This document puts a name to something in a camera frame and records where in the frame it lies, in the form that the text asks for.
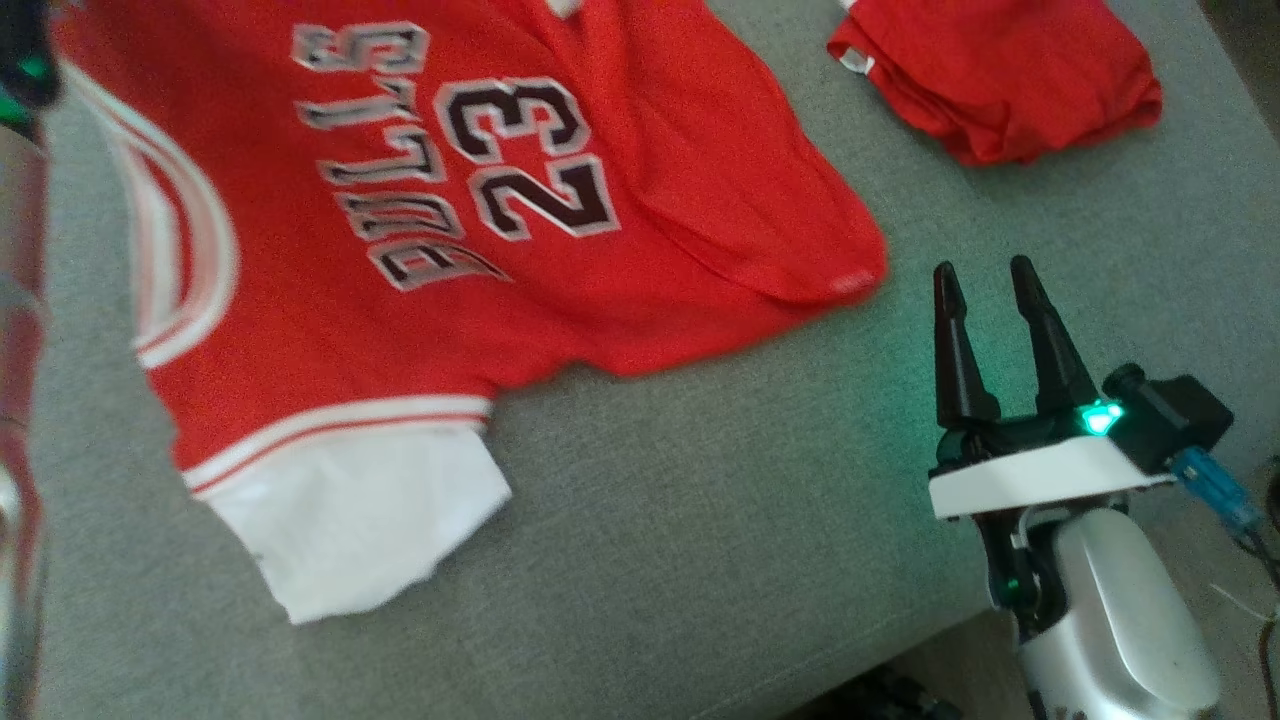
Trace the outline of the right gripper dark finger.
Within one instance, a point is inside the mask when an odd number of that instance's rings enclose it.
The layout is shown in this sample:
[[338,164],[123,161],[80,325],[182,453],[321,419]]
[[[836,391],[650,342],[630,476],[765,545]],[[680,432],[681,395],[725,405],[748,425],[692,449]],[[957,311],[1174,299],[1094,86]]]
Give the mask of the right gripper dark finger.
[[978,368],[966,332],[966,300],[952,263],[934,269],[933,291],[937,421],[946,430],[997,421],[1001,409]]
[[1014,256],[1010,275],[1030,337],[1037,382],[1034,416],[1062,416],[1094,405],[1100,400],[1097,387],[1033,261],[1025,255]]

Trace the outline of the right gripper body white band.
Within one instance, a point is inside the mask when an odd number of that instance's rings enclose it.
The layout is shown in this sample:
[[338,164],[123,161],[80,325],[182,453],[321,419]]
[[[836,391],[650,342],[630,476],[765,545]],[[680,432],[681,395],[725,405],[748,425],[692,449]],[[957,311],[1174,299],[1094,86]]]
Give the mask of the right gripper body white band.
[[1129,413],[950,430],[928,493],[941,520],[979,532],[991,603],[1020,642],[1149,642],[1178,628],[1178,589],[1133,520],[1133,495],[1171,486],[1114,439]]

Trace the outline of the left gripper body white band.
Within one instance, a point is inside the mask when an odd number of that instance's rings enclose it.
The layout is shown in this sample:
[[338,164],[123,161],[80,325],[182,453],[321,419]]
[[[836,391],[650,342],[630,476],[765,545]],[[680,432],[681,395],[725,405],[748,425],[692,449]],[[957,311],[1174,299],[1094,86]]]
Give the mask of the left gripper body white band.
[[1,123],[35,127],[61,95],[52,53],[52,1],[1,3]]

